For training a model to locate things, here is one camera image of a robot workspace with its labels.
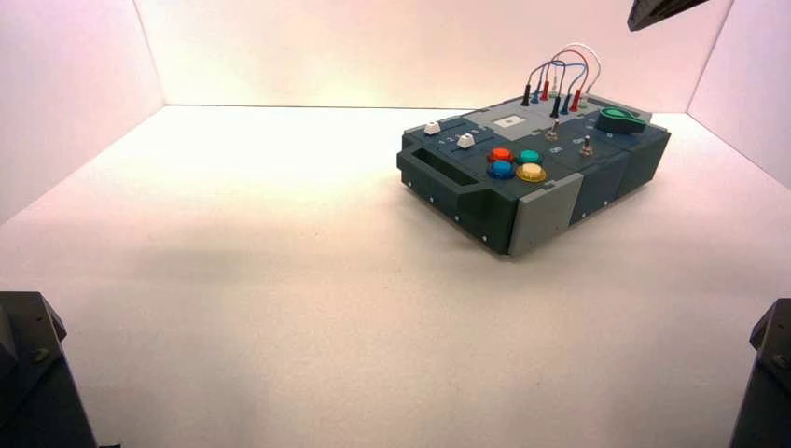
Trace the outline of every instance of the white wire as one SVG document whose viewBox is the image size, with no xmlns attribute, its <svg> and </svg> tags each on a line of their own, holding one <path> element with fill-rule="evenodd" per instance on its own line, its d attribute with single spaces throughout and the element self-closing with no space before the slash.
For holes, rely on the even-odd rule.
<svg viewBox="0 0 791 448">
<path fill-rule="evenodd" d="M 596 51 L 593 51 L 591 47 L 588 47 L 582 42 L 572 42 L 570 44 L 566 44 L 566 46 L 563 47 L 563 49 L 569 49 L 571 47 L 582 47 L 583 49 L 586 49 L 590 54 L 592 54 L 593 57 L 596 59 L 596 77 L 592 80 L 590 84 L 588 84 L 588 88 L 585 89 L 585 93 L 588 94 L 590 93 L 590 89 L 593 88 L 593 85 L 596 84 L 596 81 L 599 80 L 599 76 L 602 75 L 602 69 L 604 68 L 604 65 L 602 64 L 602 60 L 599 59 L 599 55 L 596 54 Z"/>
</svg>

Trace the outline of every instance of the cable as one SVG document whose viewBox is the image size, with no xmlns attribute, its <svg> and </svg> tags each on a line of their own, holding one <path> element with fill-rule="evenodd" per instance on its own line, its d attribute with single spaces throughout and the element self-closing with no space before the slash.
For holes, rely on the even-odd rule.
<svg viewBox="0 0 791 448">
<path fill-rule="evenodd" d="M 564 53 L 574 53 L 577 56 L 579 56 L 580 58 L 582 58 L 582 61 L 585 63 L 585 68 L 586 68 L 586 70 L 585 70 L 585 78 L 582 80 L 582 86 L 580 87 L 580 89 L 584 88 L 585 87 L 585 83 L 588 81 L 588 72 L 589 72 L 589 70 L 587 70 L 587 68 L 589 67 L 588 66 L 588 59 L 586 59 L 585 56 L 582 55 L 582 53 L 580 53 L 579 51 L 577 51 L 575 49 L 562 49 L 562 50 L 558 51 L 557 54 L 552 56 L 549 60 L 550 61 L 556 61 L 558 59 L 558 56 L 560 56 L 560 55 L 562 55 Z"/>
<path fill-rule="evenodd" d="M 588 88 L 585 90 L 585 93 L 589 94 L 590 89 L 593 88 L 593 85 L 596 84 L 596 81 L 598 81 L 599 77 L 602 75 L 602 70 L 604 69 L 604 65 L 602 64 L 602 60 L 599 58 L 599 55 L 596 54 L 596 51 L 594 51 L 591 47 L 583 44 L 582 42 L 572 42 L 570 44 L 566 44 L 566 46 L 563 47 L 563 49 L 569 49 L 571 47 L 581 47 L 583 49 L 586 49 L 590 54 L 593 55 L 593 58 L 596 59 L 596 77 L 592 80 Z"/>
<path fill-rule="evenodd" d="M 558 87 L 558 66 L 556 64 L 552 65 L 552 91 L 557 91 Z"/>
<path fill-rule="evenodd" d="M 538 103 L 538 93 L 541 91 L 542 84 L 544 85 L 544 92 L 541 95 L 541 101 L 546 101 L 548 99 L 548 87 L 549 87 L 549 64 L 554 65 L 555 61 L 549 61 L 547 64 L 544 64 L 541 67 L 541 72 L 538 73 L 538 85 L 535 86 L 535 93 L 533 95 L 533 103 Z M 544 78 L 544 71 L 547 71 L 547 78 Z"/>
<path fill-rule="evenodd" d="M 562 65 L 562 62 L 561 62 L 561 61 L 550 61 L 550 63 L 552 64 L 553 68 L 554 68 L 556 71 L 557 71 L 558 67 Z M 572 90 L 572 88 L 574 87 L 574 85 L 576 84 L 576 82 L 577 82 L 577 81 L 579 81 L 579 79 L 580 79 L 580 78 L 581 78 L 581 77 L 582 77 L 582 76 L 585 74 L 585 72 L 587 72 L 587 71 L 588 71 L 588 67 L 586 67 L 586 66 L 585 66 L 585 64 L 583 64 L 583 63 L 567 63 L 567 64 L 566 64 L 566 67 L 583 67 L 583 68 L 582 68 L 582 71 L 581 71 L 581 72 L 579 72 L 579 75 L 577 75 L 577 76 L 576 76 L 576 77 L 575 77 L 575 78 L 574 78 L 574 79 L 571 81 L 571 85 L 569 86 L 569 88 L 568 88 L 568 92 L 566 93 L 566 94 L 571 94 L 571 90 Z M 543 76 L 543 74 L 544 74 L 544 68 L 542 67 L 542 68 L 541 68 L 541 75 L 539 76 L 539 79 L 538 79 L 538 82 L 539 82 L 539 84 L 541 83 L 541 77 Z"/>
<path fill-rule="evenodd" d="M 537 72 L 538 69 L 541 69 L 541 73 L 543 74 L 544 73 L 544 68 L 547 67 L 547 65 L 550 65 L 551 63 L 556 63 L 556 62 L 562 64 L 562 66 L 563 66 L 563 72 L 562 72 L 562 75 L 561 75 L 561 91 L 562 91 L 562 89 L 563 89 L 563 79 L 566 77 L 566 63 L 563 62 L 563 61 L 558 61 L 558 60 L 552 59 L 549 62 L 542 63 L 541 65 L 538 65 L 536 68 L 533 69 L 532 72 L 530 72 L 530 75 L 527 77 L 527 86 L 525 87 L 525 96 L 522 98 L 522 105 L 525 105 L 525 103 L 526 103 L 525 100 L 526 100 L 527 96 L 529 96 L 530 83 L 531 83 L 531 81 L 533 81 L 533 75 L 535 75 L 535 72 Z M 534 100 L 535 100 L 536 96 L 538 95 L 538 92 L 541 90 L 541 86 L 540 86 L 540 84 L 541 84 L 541 77 L 538 79 L 538 83 L 539 83 L 539 86 L 535 90 Z"/>
</svg>

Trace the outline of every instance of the white floor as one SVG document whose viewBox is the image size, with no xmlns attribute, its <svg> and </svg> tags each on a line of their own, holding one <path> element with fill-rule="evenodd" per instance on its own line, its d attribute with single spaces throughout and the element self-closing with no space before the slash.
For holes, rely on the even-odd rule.
<svg viewBox="0 0 791 448">
<path fill-rule="evenodd" d="M 125 448 L 725 446 L 791 192 L 658 115 L 653 182 L 498 258 L 399 182 L 450 113 L 166 107 L 0 226 L 0 289 Z"/>
</svg>

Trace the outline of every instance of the arcade button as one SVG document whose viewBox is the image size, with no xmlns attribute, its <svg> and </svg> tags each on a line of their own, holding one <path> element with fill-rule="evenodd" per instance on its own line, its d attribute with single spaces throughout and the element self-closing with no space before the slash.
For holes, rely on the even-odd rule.
<svg viewBox="0 0 791 448">
<path fill-rule="evenodd" d="M 519 163 L 538 163 L 538 164 L 541 164 L 541 162 L 544 161 L 544 158 L 541 157 L 541 154 L 528 149 L 528 150 L 522 151 L 520 153 L 519 157 L 517 158 L 517 161 Z"/>
<path fill-rule="evenodd" d="M 543 182 L 547 180 L 547 172 L 537 163 L 525 163 L 516 170 L 519 179 L 526 182 Z"/>
<path fill-rule="evenodd" d="M 513 161 L 514 156 L 506 147 L 496 147 L 486 155 L 487 161 Z"/>
<path fill-rule="evenodd" d="M 493 179 L 511 179 L 514 177 L 514 166 L 510 161 L 494 161 L 486 172 Z"/>
</svg>

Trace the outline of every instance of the blue button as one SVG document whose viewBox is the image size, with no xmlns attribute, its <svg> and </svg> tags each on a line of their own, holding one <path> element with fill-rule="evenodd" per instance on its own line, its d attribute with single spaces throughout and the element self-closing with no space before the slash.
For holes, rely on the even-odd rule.
<svg viewBox="0 0 791 448">
<path fill-rule="evenodd" d="M 510 179 L 514 176 L 514 166 L 509 161 L 494 161 L 489 165 L 489 176 L 495 179 Z"/>
</svg>

